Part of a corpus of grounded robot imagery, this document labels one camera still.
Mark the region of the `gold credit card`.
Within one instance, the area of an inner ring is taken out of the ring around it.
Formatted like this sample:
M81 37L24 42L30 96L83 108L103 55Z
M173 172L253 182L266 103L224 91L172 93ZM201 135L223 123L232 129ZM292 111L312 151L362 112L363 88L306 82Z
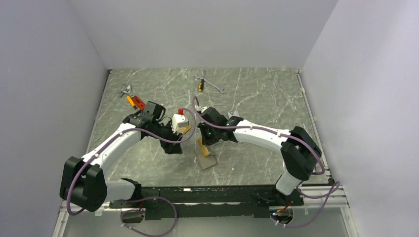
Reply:
M180 127L178 128L178 132L181 134L186 134L192 127L190 125L185 126L185 127Z
M210 152L209 152L208 148L202 142L202 138L199 138L197 140L197 144L198 144L198 147L199 147L199 151L201 152L201 155L203 157L207 157L207 156L210 155Z

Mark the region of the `grey card holder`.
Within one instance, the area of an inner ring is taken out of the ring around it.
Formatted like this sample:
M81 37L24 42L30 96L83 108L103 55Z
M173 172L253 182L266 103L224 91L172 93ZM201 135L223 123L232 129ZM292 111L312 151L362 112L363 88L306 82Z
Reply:
M195 157L201 170L217 165L217 160L212 154L205 157L201 152L195 152Z

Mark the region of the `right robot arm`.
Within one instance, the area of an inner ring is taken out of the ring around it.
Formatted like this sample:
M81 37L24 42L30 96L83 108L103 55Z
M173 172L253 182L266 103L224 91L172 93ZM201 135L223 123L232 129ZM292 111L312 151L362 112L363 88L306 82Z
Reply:
M238 116L226 118L213 107L195 106L195 112L201 119L198 128L204 145L210 146L223 140L249 143L281 153L284 171L272 192L272 198L278 205L286 204L294 189L311 175L325 172L319 146L302 127L273 129Z

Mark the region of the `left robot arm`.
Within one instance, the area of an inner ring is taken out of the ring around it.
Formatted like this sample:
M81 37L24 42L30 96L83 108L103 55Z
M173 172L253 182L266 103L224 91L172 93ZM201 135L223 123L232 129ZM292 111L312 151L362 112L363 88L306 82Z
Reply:
M128 115L117 130L98 147L81 158L70 157L64 163L59 196L66 200L69 214L76 215L71 205L95 212L105 202L122 200L129 207L138 206L143 198L142 186L129 178L106 181L105 173L133 145L145 137L159 140L166 154L181 154L182 133L189 120L180 108L166 124L166 109L148 102L145 107Z

